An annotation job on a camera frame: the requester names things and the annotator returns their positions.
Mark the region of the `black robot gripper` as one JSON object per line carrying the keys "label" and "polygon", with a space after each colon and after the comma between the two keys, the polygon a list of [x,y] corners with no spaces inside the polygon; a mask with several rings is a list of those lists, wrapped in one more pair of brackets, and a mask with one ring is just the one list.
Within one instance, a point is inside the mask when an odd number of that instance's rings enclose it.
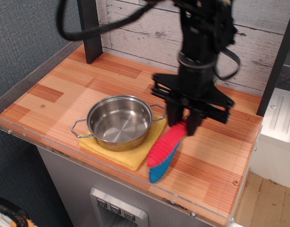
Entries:
{"label": "black robot gripper", "polygon": [[168,125],[181,121],[184,109],[189,110],[187,136],[193,136],[203,118],[227,123],[234,101],[213,84],[211,67],[179,66],[178,74],[153,75],[152,94],[165,100]]}

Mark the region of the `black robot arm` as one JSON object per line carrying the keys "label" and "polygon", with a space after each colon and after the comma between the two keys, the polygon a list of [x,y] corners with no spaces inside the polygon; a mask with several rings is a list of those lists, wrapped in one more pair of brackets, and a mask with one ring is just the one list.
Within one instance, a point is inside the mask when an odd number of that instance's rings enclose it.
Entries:
{"label": "black robot arm", "polygon": [[205,118],[226,123],[234,101],[216,88],[220,79],[218,56],[223,53],[240,63],[228,49],[237,29],[232,18],[230,0],[176,0],[183,34],[175,75],[155,74],[153,95],[165,100],[168,125],[183,119],[187,136],[192,136]]}

